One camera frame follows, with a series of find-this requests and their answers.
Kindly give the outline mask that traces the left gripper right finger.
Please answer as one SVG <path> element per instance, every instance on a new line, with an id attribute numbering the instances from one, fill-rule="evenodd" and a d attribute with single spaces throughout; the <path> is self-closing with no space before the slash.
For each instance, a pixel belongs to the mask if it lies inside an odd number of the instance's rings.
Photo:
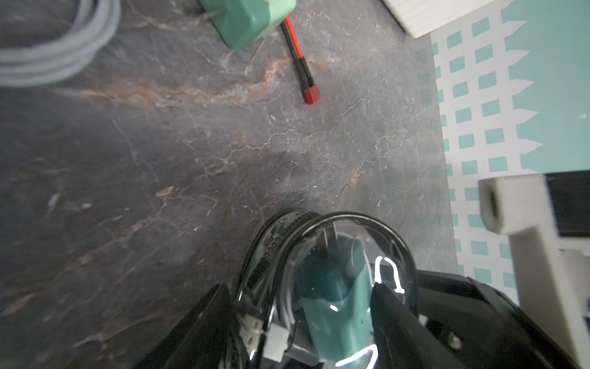
<path id="1" fill-rule="evenodd" d="M 370 302 L 377 368 L 464 368 L 383 284 L 373 286 Z"/>

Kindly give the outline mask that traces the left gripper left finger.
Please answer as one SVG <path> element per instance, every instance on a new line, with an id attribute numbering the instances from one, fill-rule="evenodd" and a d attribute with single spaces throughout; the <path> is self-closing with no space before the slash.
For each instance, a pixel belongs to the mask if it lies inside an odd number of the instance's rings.
<path id="1" fill-rule="evenodd" d="M 136 368 L 217 368 L 226 348 L 232 305 L 216 284 Z"/>

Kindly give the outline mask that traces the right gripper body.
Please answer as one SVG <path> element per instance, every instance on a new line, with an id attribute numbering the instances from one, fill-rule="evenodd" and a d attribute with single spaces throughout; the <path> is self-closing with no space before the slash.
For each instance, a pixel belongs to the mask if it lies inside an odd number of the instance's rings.
<path id="1" fill-rule="evenodd" d="M 420 271 L 419 313 L 427 330 L 468 368 L 580 365 L 510 298 L 488 284 Z"/>

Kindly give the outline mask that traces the teal charger cube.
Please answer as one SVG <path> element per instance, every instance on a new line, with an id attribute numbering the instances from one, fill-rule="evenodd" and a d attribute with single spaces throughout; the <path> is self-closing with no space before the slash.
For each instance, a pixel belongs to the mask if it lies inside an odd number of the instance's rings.
<path id="1" fill-rule="evenodd" d="M 319 359 L 344 366 L 363 356 L 373 343 L 373 279 L 364 243 L 338 233 L 300 264 L 296 286 Z"/>

